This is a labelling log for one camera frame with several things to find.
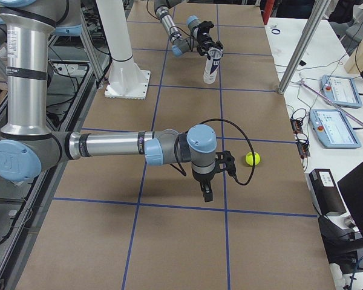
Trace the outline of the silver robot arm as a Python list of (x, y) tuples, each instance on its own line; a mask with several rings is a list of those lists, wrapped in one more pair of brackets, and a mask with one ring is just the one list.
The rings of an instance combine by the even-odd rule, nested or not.
[(210, 29), (214, 28), (211, 21), (201, 21), (195, 15), (188, 17), (186, 25), (189, 29), (189, 34), (183, 38), (181, 29), (176, 26), (169, 10), (182, 1), (154, 1), (154, 13), (159, 19), (164, 29), (168, 34), (170, 43), (172, 44), (172, 52), (175, 56), (197, 50), (199, 55), (206, 56), (210, 59), (217, 56), (219, 59), (223, 56), (223, 45), (218, 41), (214, 41), (209, 34)]
[(143, 155), (152, 166), (189, 162), (204, 200), (212, 197), (218, 169), (214, 130), (198, 124), (185, 133), (123, 132), (111, 135), (54, 132), (46, 125), (48, 38), (80, 35), (79, 1), (1, 1), (7, 26), (7, 124), (1, 129), (0, 176), (22, 182), (60, 163), (101, 155)]

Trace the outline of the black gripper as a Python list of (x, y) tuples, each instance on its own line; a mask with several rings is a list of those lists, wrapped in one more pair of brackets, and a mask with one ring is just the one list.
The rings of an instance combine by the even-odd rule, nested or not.
[(193, 167), (192, 175), (194, 179), (200, 182), (200, 189), (203, 194), (205, 202), (213, 201), (213, 192), (211, 188), (211, 181), (214, 178), (214, 169), (208, 167)]
[(223, 57), (223, 44), (219, 40), (215, 43), (209, 33), (198, 33), (197, 42), (197, 52), (199, 55), (208, 56), (208, 50), (210, 48), (216, 48), (217, 52), (215, 54), (215, 58)]

